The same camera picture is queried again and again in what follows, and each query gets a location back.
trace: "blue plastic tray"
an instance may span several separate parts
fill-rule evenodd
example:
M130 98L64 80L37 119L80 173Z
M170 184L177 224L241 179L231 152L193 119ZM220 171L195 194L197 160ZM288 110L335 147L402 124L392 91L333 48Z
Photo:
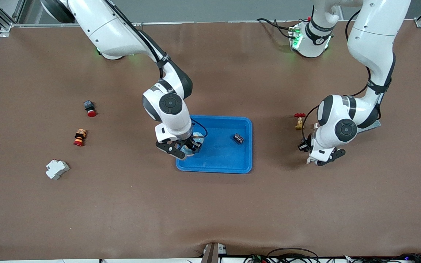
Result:
M244 117L192 115L206 127L208 136L201 151L186 160L177 160L177 168L189 172L247 174L253 167L253 125ZM194 132L204 129L194 125ZM242 144L233 140L235 133L244 138Z

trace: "gray floor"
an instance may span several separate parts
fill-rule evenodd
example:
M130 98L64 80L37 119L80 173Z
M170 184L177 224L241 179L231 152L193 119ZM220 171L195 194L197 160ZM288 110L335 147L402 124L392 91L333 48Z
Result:
M44 10L39 0L27 0L21 23L58 23ZM115 0L132 22L223 22L255 20L260 17L278 20L297 20L311 14L307 0ZM344 18L358 8L344 7ZM421 0L412 0L406 18L421 13Z

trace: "brown table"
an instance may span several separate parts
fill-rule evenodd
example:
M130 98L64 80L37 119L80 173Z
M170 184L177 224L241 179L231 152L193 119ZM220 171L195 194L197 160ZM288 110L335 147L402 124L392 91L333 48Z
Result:
M253 170L181 172L155 148L157 123L141 95L158 71L146 56L107 61L80 28L14 28L0 41L0 260L193 257L210 242L230 254L421 252L421 29L413 21L396 39L383 126L322 168L304 164L292 116L364 86L343 23L316 59L257 23L144 30L192 78L192 114L253 121ZM88 99L95 118L83 110ZM88 130L83 148L72 145L78 128ZM58 181L45 175L53 158L71 166Z

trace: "orange toy figure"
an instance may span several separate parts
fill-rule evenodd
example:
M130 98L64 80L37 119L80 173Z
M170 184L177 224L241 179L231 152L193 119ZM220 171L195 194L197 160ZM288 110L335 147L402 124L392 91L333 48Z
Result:
M84 139L86 138L87 131L84 129L79 129L76 132L76 140L74 141L74 145L76 146L84 146Z
M294 115L295 118L298 118L297 125L295 125L295 128L297 130L301 130L303 128L303 120L302 120L302 118L305 117L305 116L306 116L305 113L296 113Z

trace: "blue tray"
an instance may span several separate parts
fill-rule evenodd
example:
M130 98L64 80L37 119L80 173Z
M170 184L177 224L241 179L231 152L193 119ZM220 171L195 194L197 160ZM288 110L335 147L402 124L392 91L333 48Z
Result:
M177 168L189 172L247 174L253 167L253 125L244 117L192 115L206 127L208 136L201 151L186 160L177 160ZM198 124L194 132L205 133ZM233 140L235 133L244 138L242 144Z

